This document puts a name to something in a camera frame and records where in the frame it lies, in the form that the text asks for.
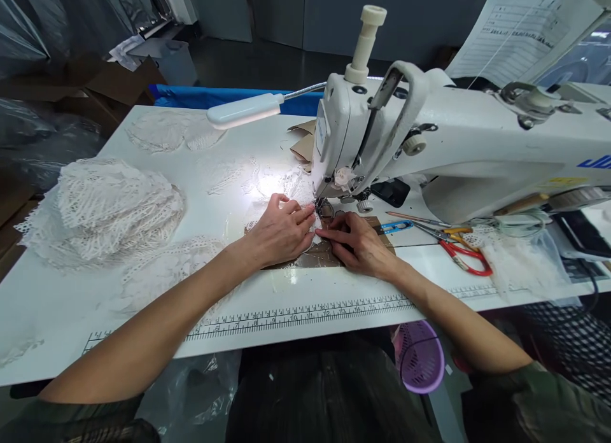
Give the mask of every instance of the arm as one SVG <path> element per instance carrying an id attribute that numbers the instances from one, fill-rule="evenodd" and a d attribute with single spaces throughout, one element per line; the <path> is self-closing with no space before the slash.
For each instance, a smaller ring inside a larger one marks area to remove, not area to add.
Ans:
<path id="1" fill-rule="evenodd" d="M 279 202 L 287 202 L 282 208 Z M 40 393 L 47 402 L 99 404 L 134 397 L 172 360 L 191 328 L 257 270 L 297 258 L 314 237 L 314 206 L 275 193 L 240 240 L 178 283 L 82 356 Z"/>
<path id="2" fill-rule="evenodd" d="M 388 251 L 363 218 L 347 213 L 337 217 L 331 228 L 338 230 L 317 230 L 316 233 L 331 240 L 334 254 L 349 270 L 397 287 L 443 329 L 477 370 L 503 374 L 533 361 L 490 322 Z M 352 247 L 354 253 L 343 244 Z"/>

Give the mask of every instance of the plastic basket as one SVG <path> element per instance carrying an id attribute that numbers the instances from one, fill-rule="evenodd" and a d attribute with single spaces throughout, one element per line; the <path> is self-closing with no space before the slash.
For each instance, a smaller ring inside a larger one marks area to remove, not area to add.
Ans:
<path id="1" fill-rule="evenodd" d="M 426 321 L 404 323 L 399 327 L 401 348 L 397 349 L 397 369 L 403 384 L 411 392 L 431 393 L 444 378 L 446 359 L 436 336 Z"/>

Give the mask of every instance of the forearm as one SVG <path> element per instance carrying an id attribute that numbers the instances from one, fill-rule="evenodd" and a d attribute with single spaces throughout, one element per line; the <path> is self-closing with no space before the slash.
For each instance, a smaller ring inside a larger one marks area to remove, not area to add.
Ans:
<path id="1" fill-rule="evenodd" d="M 74 362 L 41 392 L 40 398 L 97 404 L 143 392 L 204 313 L 255 270 L 236 259 L 235 247 L 223 250 Z"/>
<path id="2" fill-rule="evenodd" d="M 405 264 L 392 283 L 443 329 L 473 368 L 504 374 L 533 361 L 490 322 L 410 265 Z"/>

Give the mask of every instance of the blue tarp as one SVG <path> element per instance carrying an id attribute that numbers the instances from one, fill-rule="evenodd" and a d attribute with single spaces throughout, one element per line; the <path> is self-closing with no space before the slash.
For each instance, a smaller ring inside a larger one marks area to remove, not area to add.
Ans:
<path id="1" fill-rule="evenodd" d="M 155 105 L 186 109 L 209 109 L 219 104 L 238 101 L 264 93 L 290 93 L 280 90 L 243 90 L 241 88 L 204 88 L 204 87 L 170 87 L 168 85 L 150 85 L 155 96 Z M 318 101 L 323 92 L 309 92 L 286 101 L 280 106 L 280 113 L 287 115 L 316 116 Z"/>

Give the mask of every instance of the cardboard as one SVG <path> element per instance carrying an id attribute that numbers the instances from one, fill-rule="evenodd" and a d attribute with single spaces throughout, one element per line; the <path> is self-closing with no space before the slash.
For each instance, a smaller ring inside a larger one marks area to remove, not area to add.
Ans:
<path id="1" fill-rule="evenodd" d="M 292 126 L 288 131 L 301 130 L 304 136 L 299 142 L 291 147 L 295 158 L 304 165 L 307 172 L 312 171 L 312 153 L 314 151 L 314 132 L 316 131 L 316 120 Z"/>
<path id="2" fill-rule="evenodd" d="M 7 253 L 0 257 L 0 282 L 8 274 L 13 266 L 17 263 L 17 260 L 21 257 L 21 254 L 25 252 L 25 246 L 18 246 L 16 243 L 11 246 Z"/>
<path id="3" fill-rule="evenodd" d="M 32 186 L 8 172 L 0 172 L 0 225 L 4 225 L 32 195 Z"/>
<path id="4" fill-rule="evenodd" d="M 36 206 L 38 206 L 38 201 L 26 202 L 21 209 L 0 228 L 0 257 L 21 240 L 21 233 L 15 230 L 15 225 L 22 223 Z"/>
<path id="5" fill-rule="evenodd" d="M 372 227 L 376 228 L 380 226 L 380 221 L 377 217 L 363 217 L 367 220 L 367 223 Z M 323 229 L 327 229 L 328 224 L 323 224 Z M 379 235 L 382 243 L 395 254 L 395 248 L 388 240 L 388 236 L 385 234 Z M 306 252 L 301 254 L 296 259 L 285 262 L 283 264 L 277 264 L 270 266 L 265 269 L 286 269 L 286 268 L 330 268 L 330 267 L 342 267 L 345 266 L 335 255 L 333 255 L 331 242 L 323 239 L 319 244 L 313 244 Z"/>
<path id="6" fill-rule="evenodd" d="M 18 245 L 21 241 L 21 233 L 15 230 L 14 226 L 23 222 L 36 206 L 38 201 L 26 202 L 0 229 L 0 282 L 25 251 L 24 246 Z"/>
<path id="7" fill-rule="evenodd" d="M 149 84 L 165 79 L 150 58 L 134 71 L 96 55 L 70 60 L 61 76 L 17 76 L 0 81 L 0 97 L 21 101 L 51 102 L 56 112 L 73 113 L 98 123 L 110 137 L 131 108 L 152 106 Z"/>

